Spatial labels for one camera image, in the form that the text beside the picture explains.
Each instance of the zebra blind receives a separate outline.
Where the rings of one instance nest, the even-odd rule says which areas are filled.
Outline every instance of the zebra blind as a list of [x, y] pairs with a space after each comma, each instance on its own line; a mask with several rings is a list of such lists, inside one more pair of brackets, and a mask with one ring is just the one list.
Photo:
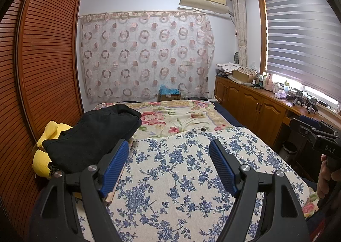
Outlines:
[[266, 71], [341, 102], [341, 24], [326, 0], [265, 0]]

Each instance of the wooden wardrobe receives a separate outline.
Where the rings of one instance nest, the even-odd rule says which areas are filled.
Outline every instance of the wooden wardrobe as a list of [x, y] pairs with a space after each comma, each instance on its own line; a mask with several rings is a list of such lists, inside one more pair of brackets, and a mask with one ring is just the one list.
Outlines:
[[26, 240], [44, 180], [32, 148], [46, 124], [83, 114], [76, 68], [80, 0], [15, 0], [0, 22], [0, 196]]

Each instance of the trash can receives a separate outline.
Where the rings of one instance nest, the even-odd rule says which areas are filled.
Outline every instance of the trash can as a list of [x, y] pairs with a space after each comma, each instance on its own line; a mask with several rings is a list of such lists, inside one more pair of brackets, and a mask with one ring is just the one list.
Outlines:
[[284, 141], [282, 144], [282, 148], [279, 151], [279, 156], [286, 162], [290, 163], [290, 161], [294, 158], [297, 153], [297, 147], [294, 143], [289, 141]]

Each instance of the metal screw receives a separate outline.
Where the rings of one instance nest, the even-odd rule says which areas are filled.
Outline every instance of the metal screw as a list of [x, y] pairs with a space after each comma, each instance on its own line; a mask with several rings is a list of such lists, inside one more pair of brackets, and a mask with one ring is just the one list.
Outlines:
[[244, 172], [248, 172], [248, 171], [250, 171], [250, 169], [251, 169], [251, 167], [250, 167], [249, 165], [247, 165], [247, 164], [243, 164], [240, 168], [241, 168], [242, 171], [244, 171]]
[[90, 172], [94, 172], [94, 171], [97, 170], [97, 166], [96, 166], [96, 165], [90, 165], [90, 166], [88, 167], [88, 170], [89, 170]]
[[284, 177], [284, 172], [281, 170], [276, 171], [276, 175], [278, 175], [279, 177]]
[[63, 175], [62, 171], [57, 171], [53, 174], [55, 177], [61, 177]]

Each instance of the white fabric with blue flowers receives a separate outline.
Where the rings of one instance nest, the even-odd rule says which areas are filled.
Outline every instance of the white fabric with blue flowers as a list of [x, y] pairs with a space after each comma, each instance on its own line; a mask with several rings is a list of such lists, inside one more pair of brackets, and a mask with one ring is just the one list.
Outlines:
[[[215, 132], [196, 129], [134, 142], [108, 213], [122, 241], [215, 242], [234, 198], [225, 191], [209, 157], [211, 140], [258, 172], [283, 170], [304, 205], [308, 186], [273, 150], [246, 128]], [[259, 193], [246, 241], [254, 238], [262, 210]], [[79, 200], [84, 238], [94, 241]]]

